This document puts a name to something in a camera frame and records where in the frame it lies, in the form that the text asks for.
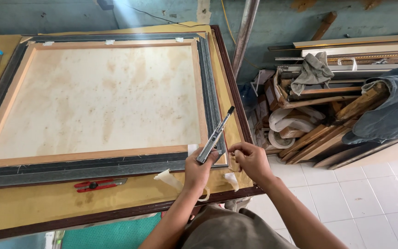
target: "denim cloth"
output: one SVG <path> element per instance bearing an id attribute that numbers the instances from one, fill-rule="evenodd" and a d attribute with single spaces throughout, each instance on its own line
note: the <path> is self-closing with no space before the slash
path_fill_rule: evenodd
<path id="1" fill-rule="evenodd" d="M 383 143 L 386 139 L 398 138 L 398 68 L 377 78 L 369 78 L 363 90 L 375 83 L 384 82 L 390 90 L 390 97 L 373 111 L 367 111 L 354 125 L 352 131 L 343 136 L 344 144 L 365 141 Z"/>

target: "cloth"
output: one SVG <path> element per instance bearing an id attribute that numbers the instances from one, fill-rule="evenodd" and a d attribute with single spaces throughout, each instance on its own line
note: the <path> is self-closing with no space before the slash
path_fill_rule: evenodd
<path id="1" fill-rule="evenodd" d="M 390 90 L 390 97 L 375 110 L 367 111 L 360 117 L 352 131 L 343 136 L 344 144 L 365 141 L 383 143 L 387 139 L 398 138 L 398 68 L 380 77 L 368 79 L 362 87 L 362 92 L 368 91 L 378 82 L 386 84 Z"/>
<path id="2" fill-rule="evenodd" d="M 248 209 L 239 213 L 206 205 L 187 224 L 177 248 L 296 249 Z"/>
<path id="3" fill-rule="evenodd" d="M 307 54 L 302 63 L 302 73 L 291 83 L 291 89 L 300 96 L 305 85 L 325 83 L 328 86 L 332 77 L 334 74 L 328 67 L 325 51 L 317 53 L 316 56 Z"/>

